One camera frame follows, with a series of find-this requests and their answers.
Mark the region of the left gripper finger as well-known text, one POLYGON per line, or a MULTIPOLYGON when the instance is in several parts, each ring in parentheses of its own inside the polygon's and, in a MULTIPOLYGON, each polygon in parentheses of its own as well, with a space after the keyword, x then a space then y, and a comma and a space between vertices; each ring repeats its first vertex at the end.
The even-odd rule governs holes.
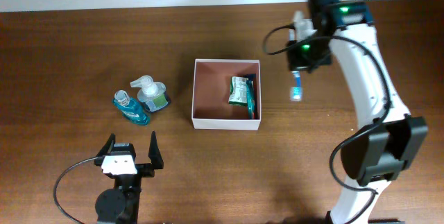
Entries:
POLYGON ((100 149, 100 151, 97 153, 97 157, 102 157, 107 155, 110 152, 110 149, 114 146, 115 144, 115 134, 111 133, 110 136, 108 137, 108 140, 106 141, 105 145, 100 149))
POLYGON ((148 150, 148 158, 154 169, 163 169, 164 161, 157 143, 157 137, 155 131, 151 133, 150 146, 148 150))

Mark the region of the blue white toothbrush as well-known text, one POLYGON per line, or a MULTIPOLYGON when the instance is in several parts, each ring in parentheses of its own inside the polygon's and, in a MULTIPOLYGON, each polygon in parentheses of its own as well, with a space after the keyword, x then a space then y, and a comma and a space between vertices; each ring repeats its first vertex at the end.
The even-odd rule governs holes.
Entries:
POLYGON ((301 101, 302 100, 302 81, 300 77, 299 71, 292 71, 291 72, 294 80, 295 85, 291 88, 291 100, 292 101, 301 101))

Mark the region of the clear pump soap bottle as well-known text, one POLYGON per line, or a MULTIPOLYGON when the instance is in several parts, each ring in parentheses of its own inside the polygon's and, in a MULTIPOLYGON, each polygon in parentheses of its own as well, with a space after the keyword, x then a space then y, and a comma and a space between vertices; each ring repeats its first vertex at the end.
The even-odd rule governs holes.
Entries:
POLYGON ((151 76, 142 76, 130 82, 130 86, 132 88, 139 88, 137 100, 147 112, 160 111, 171 103, 165 84, 155 82, 151 76))

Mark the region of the green white soap packet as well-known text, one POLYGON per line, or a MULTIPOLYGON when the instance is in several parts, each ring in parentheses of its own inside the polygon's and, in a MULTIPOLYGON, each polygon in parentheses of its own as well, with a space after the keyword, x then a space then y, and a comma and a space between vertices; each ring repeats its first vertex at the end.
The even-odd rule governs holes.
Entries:
POLYGON ((233 76, 230 81, 228 103, 231 105, 247 106, 247 78, 233 76))

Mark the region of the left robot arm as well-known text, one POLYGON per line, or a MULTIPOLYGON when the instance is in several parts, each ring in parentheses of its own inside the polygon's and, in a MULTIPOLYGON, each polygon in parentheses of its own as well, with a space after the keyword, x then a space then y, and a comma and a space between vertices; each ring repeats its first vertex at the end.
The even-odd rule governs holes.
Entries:
POLYGON ((135 147, 130 143, 118 144, 115 135, 110 135, 94 161, 103 174, 114 180, 113 188, 96 199, 98 223, 137 222, 142 179, 152 178, 156 170, 164 168, 155 132, 151 133, 148 158, 149 163, 136 163, 135 147))

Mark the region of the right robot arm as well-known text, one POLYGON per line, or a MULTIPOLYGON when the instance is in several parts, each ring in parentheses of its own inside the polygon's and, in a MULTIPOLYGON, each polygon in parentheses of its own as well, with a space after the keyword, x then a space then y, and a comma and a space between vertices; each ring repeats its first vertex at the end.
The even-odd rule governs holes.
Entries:
POLYGON ((336 58, 357 115, 357 132, 333 151, 345 179, 327 223, 367 223, 380 194, 407 170, 428 127, 413 117, 386 70, 373 16, 363 1, 307 0, 309 16, 297 12, 286 53, 292 72, 312 72, 336 58))

